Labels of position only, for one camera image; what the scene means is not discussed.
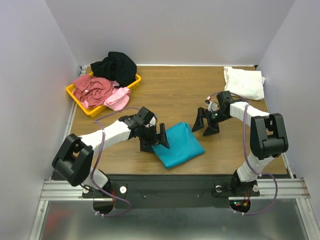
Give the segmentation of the teal t-shirt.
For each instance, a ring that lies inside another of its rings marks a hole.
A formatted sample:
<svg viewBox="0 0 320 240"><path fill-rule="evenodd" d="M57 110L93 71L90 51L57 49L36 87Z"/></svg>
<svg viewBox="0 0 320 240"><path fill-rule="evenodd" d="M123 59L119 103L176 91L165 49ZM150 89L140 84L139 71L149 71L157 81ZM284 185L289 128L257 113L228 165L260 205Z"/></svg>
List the teal t-shirt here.
<svg viewBox="0 0 320 240"><path fill-rule="evenodd" d="M187 122L180 122L166 130L169 148L153 146L155 155L166 169L177 167L205 153Z"/></svg>

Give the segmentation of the silver knob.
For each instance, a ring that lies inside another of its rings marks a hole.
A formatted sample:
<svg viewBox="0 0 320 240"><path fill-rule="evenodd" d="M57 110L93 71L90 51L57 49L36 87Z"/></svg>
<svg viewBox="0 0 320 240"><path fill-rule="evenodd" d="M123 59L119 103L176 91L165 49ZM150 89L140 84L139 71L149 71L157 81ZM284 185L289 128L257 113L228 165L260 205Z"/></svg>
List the silver knob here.
<svg viewBox="0 0 320 240"><path fill-rule="evenodd" d="M127 188L125 186L121 186L119 188L119 191L120 191L121 194L125 194L127 192Z"/></svg>
<svg viewBox="0 0 320 240"><path fill-rule="evenodd" d="M222 187L221 185L216 185L216 186L215 186L215 191L216 191L217 193L221 193L221 192L223 191L223 187Z"/></svg>

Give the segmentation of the right silver knob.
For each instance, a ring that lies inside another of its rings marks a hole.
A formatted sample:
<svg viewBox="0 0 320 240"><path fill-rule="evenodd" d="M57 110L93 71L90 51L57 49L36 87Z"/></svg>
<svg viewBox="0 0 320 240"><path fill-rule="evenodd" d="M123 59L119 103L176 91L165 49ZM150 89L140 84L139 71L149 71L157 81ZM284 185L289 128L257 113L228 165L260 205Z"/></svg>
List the right silver knob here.
<svg viewBox="0 0 320 240"><path fill-rule="evenodd" d="M221 193L221 192L223 191L223 187L222 187L221 185L216 185L216 186L215 186L215 191L216 191L217 193Z"/></svg>

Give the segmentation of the dusty rose t-shirt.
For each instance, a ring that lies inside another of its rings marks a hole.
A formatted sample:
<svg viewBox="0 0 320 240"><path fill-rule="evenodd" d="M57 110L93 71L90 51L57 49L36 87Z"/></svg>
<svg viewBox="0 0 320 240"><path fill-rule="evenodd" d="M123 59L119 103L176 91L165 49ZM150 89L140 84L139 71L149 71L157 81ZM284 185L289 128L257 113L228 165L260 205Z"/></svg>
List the dusty rose t-shirt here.
<svg viewBox="0 0 320 240"><path fill-rule="evenodd" d="M86 110L91 110L99 106L106 106L117 111L118 106L113 103L108 104L107 99L115 97L116 88L119 84L115 81L103 77L93 77L84 74L77 78L73 85L75 89L72 94L80 101Z"/></svg>

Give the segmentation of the left silver knob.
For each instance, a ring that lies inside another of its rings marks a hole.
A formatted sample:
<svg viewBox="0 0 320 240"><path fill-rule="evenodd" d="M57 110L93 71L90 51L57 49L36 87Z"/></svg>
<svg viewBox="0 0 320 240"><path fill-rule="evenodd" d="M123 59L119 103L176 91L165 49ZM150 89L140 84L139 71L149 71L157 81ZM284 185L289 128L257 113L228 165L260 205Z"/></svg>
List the left silver knob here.
<svg viewBox="0 0 320 240"><path fill-rule="evenodd" d="M127 192L127 188L125 186L121 186L119 188L119 191L120 191L121 194L125 194Z"/></svg>

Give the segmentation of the folded white t-shirt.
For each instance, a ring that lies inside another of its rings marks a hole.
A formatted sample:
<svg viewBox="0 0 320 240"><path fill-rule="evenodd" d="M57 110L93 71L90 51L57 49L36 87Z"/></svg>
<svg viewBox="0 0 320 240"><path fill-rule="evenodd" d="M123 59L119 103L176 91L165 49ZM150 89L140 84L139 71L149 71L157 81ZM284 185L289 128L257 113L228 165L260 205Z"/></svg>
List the folded white t-shirt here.
<svg viewBox="0 0 320 240"><path fill-rule="evenodd" d="M236 69L231 66L223 68L225 91L230 91L243 98L259 101L265 98L265 78L261 71Z"/></svg>

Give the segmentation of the yellow plastic bin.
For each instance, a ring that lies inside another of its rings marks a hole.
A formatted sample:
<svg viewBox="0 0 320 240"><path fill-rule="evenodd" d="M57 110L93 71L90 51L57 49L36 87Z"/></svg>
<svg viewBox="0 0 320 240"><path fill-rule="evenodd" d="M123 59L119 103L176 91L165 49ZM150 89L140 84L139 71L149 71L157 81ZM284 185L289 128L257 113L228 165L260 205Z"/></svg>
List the yellow plastic bin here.
<svg viewBox="0 0 320 240"><path fill-rule="evenodd" d="M93 73L90 72L89 74L85 74L85 75L90 75L90 76L93 76ZM133 83L131 83L130 85L128 86L125 86L127 88L129 88L131 91L134 90L135 88L137 88L139 85L140 85L140 81L141 81L141 77L136 74L135 75L135 81ZM75 86L74 84L70 84L69 86L66 87L66 92L71 96L71 98L75 101L75 103L78 105L78 107L80 107L80 109L87 115L87 116L90 116L90 117L95 117L97 116L99 113L101 113L102 111L104 111L105 109L107 109L108 107L104 106L104 105L101 105L101 106L98 106L96 108L93 108L93 109L85 109L79 100L76 99L76 97L73 95L73 90L75 89Z"/></svg>

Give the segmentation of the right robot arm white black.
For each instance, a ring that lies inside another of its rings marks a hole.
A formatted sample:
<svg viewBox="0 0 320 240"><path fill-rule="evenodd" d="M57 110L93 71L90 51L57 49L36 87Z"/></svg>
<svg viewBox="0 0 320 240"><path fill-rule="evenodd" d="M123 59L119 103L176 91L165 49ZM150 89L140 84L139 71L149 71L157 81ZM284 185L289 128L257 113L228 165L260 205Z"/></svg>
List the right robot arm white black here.
<svg viewBox="0 0 320 240"><path fill-rule="evenodd" d="M242 121L243 129L250 128L250 152L243 146L244 163L232 175L230 191L233 195L256 191L255 182L264 168L289 148L284 118L279 113L258 110L240 99L227 99L216 104L209 102L208 108L198 108L192 127L196 132L207 127L204 136L219 133L219 123L236 118Z"/></svg>

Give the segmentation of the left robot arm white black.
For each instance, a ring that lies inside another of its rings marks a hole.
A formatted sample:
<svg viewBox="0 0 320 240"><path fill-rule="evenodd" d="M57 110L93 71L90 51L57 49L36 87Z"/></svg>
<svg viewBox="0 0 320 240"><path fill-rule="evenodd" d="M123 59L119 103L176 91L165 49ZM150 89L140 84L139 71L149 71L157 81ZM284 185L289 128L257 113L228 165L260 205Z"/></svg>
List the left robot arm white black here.
<svg viewBox="0 0 320 240"><path fill-rule="evenodd" d="M170 148L164 123L160 124L160 133L157 133L155 117L143 120L129 115L86 135L68 135L54 157L52 167L71 186L88 186L100 197L106 197L111 193L111 184L102 171L92 167L93 158L100 158L106 148L132 138L139 138L142 152L152 153L152 148L158 145Z"/></svg>

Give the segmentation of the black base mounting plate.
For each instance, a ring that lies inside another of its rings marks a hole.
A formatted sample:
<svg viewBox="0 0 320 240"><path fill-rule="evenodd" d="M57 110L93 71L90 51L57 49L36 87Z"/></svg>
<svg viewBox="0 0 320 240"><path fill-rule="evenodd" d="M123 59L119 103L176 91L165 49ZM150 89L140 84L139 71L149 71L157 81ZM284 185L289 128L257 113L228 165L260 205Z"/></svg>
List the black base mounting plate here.
<svg viewBox="0 0 320 240"><path fill-rule="evenodd" d="M93 199L94 209L156 208L229 208L230 198L260 195L256 180L241 182L236 175L120 175L110 174L97 188L91 179L82 185L88 189L83 196Z"/></svg>

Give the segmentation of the black t-shirt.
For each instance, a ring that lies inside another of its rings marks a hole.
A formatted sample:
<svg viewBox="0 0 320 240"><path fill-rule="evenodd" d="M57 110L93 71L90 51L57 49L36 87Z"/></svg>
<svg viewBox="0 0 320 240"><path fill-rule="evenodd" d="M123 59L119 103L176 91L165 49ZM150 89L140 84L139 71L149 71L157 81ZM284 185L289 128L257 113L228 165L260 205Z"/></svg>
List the black t-shirt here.
<svg viewBox="0 0 320 240"><path fill-rule="evenodd" d="M90 64L93 76L116 81L126 87L136 80L137 65L123 52L110 51L101 61Z"/></svg>

